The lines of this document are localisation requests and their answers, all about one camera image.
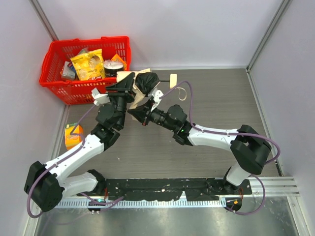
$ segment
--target orange box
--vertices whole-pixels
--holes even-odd
[[[73,130],[74,126],[77,123],[73,124],[67,124],[64,129],[64,144],[67,150],[70,150],[74,146],[78,145],[80,142],[82,142],[82,138],[78,135],[70,135],[70,132]],[[82,134],[83,135],[83,129],[80,125],[78,125],[74,132],[76,134]]]

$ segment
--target yellow package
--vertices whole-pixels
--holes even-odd
[[[67,124],[64,129],[64,144],[67,150],[70,150],[74,146],[78,145],[82,142],[82,139],[78,135],[70,135],[70,132],[73,130],[74,126],[77,123]],[[75,134],[83,134],[83,129],[80,125],[78,125],[73,131]]]
[[[111,58],[113,61],[120,61],[124,65],[124,71],[127,70],[127,63],[118,55],[114,55],[113,58]]]
[[[102,49],[82,53],[71,58],[79,80],[105,78]]]

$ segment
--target red plastic basket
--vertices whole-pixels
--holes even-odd
[[[83,48],[89,51],[101,48],[104,60],[111,59],[116,53],[127,63],[127,70],[131,63],[131,49],[129,38],[102,37],[94,40],[65,40],[52,42],[45,56],[39,83],[49,88],[67,105],[93,103],[91,91],[97,88],[105,93],[105,87],[116,82],[116,78],[104,78],[89,81],[63,81],[60,72],[64,62],[70,61]]]

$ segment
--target yellow snack bag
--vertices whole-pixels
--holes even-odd
[[[70,150],[74,146],[78,145],[80,142],[82,142],[82,139],[78,135],[70,135],[70,132],[73,130],[76,123],[73,124],[67,124],[64,129],[64,144],[67,150]],[[83,134],[83,129],[80,125],[78,125],[74,132],[75,134]]]
[[[71,61],[79,80],[105,78],[102,49],[76,55]]]
[[[124,65],[124,71],[127,70],[127,63],[118,55],[114,55],[113,58],[111,58],[112,61],[120,61]]]

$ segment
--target yellow tag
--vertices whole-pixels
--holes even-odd
[[[114,55],[113,58],[111,58],[112,61],[120,61],[124,65],[124,71],[127,70],[127,63],[118,55]]]
[[[95,80],[105,78],[102,49],[82,53],[71,58],[79,80]]]

